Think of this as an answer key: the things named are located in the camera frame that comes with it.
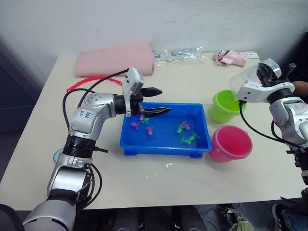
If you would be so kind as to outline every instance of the sneaker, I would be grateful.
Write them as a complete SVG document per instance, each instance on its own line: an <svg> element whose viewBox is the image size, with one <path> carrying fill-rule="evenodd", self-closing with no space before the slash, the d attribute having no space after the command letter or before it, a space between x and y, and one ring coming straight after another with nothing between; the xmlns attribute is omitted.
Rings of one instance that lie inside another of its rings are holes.
<svg viewBox="0 0 308 231"><path fill-rule="evenodd" d="M284 219L282 217L281 211L284 209L288 209L285 205L274 204L271 208L271 212L273 214L275 220L275 228L274 231L290 231L286 226Z"/></svg>

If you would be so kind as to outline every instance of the green bucket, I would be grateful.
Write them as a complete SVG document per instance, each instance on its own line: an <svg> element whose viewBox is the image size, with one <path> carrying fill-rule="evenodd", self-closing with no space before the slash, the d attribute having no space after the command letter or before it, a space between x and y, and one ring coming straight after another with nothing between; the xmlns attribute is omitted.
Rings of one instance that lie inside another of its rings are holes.
<svg viewBox="0 0 308 231"><path fill-rule="evenodd" d="M209 111L210 117L217 123L227 123L240 114L239 102L231 90L222 90L213 97L213 105Z"/></svg>

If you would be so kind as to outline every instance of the blue cable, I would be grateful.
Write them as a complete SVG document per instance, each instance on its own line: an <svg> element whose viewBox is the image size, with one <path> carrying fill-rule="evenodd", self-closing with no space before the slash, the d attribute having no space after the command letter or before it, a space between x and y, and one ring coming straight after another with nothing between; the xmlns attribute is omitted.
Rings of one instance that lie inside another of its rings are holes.
<svg viewBox="0 0 308 231"><path fill-rule="evenodd" d="M52 159L53 159L53 161L55 162L55 163L57 163L57 161L56 161L56 155L58 154L58 152L59 151L61 151L62 149L64 149L64 148L60 148L58 151L56 151L54 154L53 154L53 157L52 157Z"/></svg>

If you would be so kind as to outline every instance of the blue plastic tray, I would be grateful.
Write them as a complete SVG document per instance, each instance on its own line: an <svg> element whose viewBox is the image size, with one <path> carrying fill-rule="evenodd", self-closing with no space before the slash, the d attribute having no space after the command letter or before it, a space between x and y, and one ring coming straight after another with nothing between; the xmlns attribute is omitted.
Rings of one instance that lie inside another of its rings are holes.
<svg viewBox="0 0 308 231"><path fill-rule="evenodd" d="M209 152L212 149L202 104L146 102L142 104L148 109L159 106L170 107L171 111L161 116L151 117L148 125L140 123L138 129L130 124L140 122L140 117L125 116L120 140L120 146L125 148L125 155L165 154L202 158L203 152ZM183 121L187 121L190 129L183 129L178 134L178 125ZM147 126L153 127L152 135L148 135ZM180 143L182 137L188 138L194 132L200 138L190 145Z"/></svg>

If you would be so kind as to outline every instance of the pink towel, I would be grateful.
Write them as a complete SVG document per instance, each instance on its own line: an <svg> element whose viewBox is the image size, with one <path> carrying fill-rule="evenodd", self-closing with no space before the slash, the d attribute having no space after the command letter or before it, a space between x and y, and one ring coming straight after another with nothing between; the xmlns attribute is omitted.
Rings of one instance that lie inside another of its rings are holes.
<svg viewBox="0 0 308 231"><path fill-rule="evenodd" d="M107 76L131 66L144 75L153 74L154 54L149 42L83 52L77 58L74 73L81 77Z"/></svg>
<svg viewBox="0 0 308 231"><path fill-rule="evenodd" d="M215 59L217 65L230 65L235 64L238 66L245 66L248 55L247 54L241 54L236 51L224 51L221 50L219 52L216 52L213 56L213 59Z"/></svg>

